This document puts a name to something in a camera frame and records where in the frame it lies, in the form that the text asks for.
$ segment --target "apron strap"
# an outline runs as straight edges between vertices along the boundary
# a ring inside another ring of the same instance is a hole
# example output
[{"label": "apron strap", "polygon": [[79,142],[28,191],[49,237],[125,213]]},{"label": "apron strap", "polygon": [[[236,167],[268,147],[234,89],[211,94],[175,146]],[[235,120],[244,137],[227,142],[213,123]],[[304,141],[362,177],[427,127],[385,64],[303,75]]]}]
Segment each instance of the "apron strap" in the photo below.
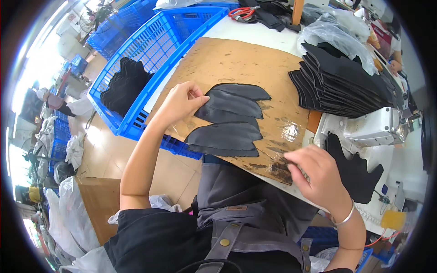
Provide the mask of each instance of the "apron strap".
[{"label": "apron strap", "polygon": [[[243,225],[239,223],[231,223],[223,230],[218,237],[211,251],[205,257],[208,259],[227,259],[232,247],[235,244],[238,234]],[[218,273],[222,270],[224,263],[206,263],[200,265],[196,273]]]},{"label": "apron strap", "polygon": [[302,251],[302,272],[307,273],[311,270],[311,261],[309,260],[309,250],[311,249],[312,239],[301,239],[301,251]]}]

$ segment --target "white table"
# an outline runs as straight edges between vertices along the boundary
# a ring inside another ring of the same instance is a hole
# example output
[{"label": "white table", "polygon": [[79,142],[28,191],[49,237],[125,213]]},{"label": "white table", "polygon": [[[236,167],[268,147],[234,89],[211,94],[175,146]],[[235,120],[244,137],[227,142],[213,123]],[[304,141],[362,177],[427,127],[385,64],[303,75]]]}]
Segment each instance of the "white table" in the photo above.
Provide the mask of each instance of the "white table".
[{"label": "white table", "polygon": [[[220,38],[220,39],[229,39],[229,40],[238,40],[243,41],[250,44],[256,44],[256,45],[262,45],[269,48],[275,48],[279,49],[288,53],[291,53],[295,56],[302,57],[302,53],[299,52],[297,47],[297,38],[298,34],[289,30],[284,29],[282,32],[277,32],[275,30],[269,29],[263,24],[257,23],[257,24],[244,24],[240,22],[236,22],[232,20],[229,17],[223,18],[221,21],[219,21],[214,27],[212,27],[203,37],[210,37],[210,38]],[[144,107],[144,110],[146,112],[150,112],[156,103],[156,100],[158,99],[160,93],[164,89],[165,85],[167,84],[168,80],[174,73],[175,69],[179,63],[175,65],[175,67],[169,72],[167,77],[162,81],[162,83],[158,86],[155,93],[152,95],[146,106]],[[323,114],[323,118],[320,121],[318,132],[316,132],[316,135],[312,132],[306,130],[305,136],[303,139],[303,145],[309,145],[310,140],[314,138],[314,143],[320,143],[323,136],[320,134],[320,130],[323,127],[326,118],[331,119],[333,115],[326,115]],[[392,155],[393,155],[393,147],[392,146],[379,146],[379,147],[370,147],[365,148],[360,151],[361,157],[367,159],[368,161],[368,168],[373,169],[378,164],[382,164],[384,167],[384,173],[382,174],[378,184],[377,189],[380,189],[382,185],[387,180],[388,176],[388,170],[390,170],[390,165],[392,161]],[[272,184],[273,186],[307,202],[312,204],[315,207],[318,207],[324,211],[327,211],[325,208],[322,208],[318,205],[315,205],[314,203],[310,202],[308,199],[304,198],[302,196],[302,193],[299,191],[297,186],[295,184],[289,186],[283,183],[280,183],[279,181],[260,176],[257,174],[252,173],[253,175],[261,178],[262,180],[266,181],[267,183]],[[387,192],[388,196],[390,196],[390,200],[394,200],[394,195],[396,193],[397,189],[395,187],[390,187],[389,191]],[[379,196],[374,193],[372,197],[372,201],[367,204],[356,204],[357,209],[360,211],[366,229],[374,232],[376,234],[381,235],[383,232],[383,228],[379,226],[379,223],[381,221],[381,215],[380,210],[381,206],[383,205],[382,202],[378,200]],[[390,236],[393,234],[394,231],[387,230],[385,232],[385,236]]]}]

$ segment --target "brass button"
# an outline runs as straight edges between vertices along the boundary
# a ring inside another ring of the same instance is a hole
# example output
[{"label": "brass button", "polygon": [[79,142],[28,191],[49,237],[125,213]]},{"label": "brass button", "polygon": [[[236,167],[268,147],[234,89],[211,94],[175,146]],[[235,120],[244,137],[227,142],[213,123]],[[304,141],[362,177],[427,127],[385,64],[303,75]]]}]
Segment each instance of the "brass button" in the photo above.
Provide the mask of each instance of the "brass button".
[{"label": "brass button", "polygon": [[222,246],[229,246],[229,240],[228,239],[221,239],[220,244]]}]

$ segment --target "orange pole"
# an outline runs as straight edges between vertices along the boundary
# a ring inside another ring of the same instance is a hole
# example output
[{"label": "orange pole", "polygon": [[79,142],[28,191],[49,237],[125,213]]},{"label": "orange pole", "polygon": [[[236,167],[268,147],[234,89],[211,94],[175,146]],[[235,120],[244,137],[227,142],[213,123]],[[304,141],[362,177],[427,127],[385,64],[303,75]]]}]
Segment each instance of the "orange pole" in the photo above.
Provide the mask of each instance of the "orange pole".
[{"label": "orange pole", "polygon": [[302,17],[303,2],[304,0],[295,0],[293,15],[291,17],[291,24],[293,25],[298,25],[300,23],[300,19]]}]

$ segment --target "cardboard box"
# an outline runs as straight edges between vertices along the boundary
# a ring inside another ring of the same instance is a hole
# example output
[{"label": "cardboard box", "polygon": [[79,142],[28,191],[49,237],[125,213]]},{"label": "cardboard box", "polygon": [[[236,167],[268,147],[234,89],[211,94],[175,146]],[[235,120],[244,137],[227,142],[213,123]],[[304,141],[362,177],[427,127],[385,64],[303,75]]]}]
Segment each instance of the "cardboard box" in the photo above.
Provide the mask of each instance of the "cardboard box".
[{"label": "cardboard box", "polygon": [[120,179],[74,177],[100,245],[117,232],[108,219],[120,209]]}]

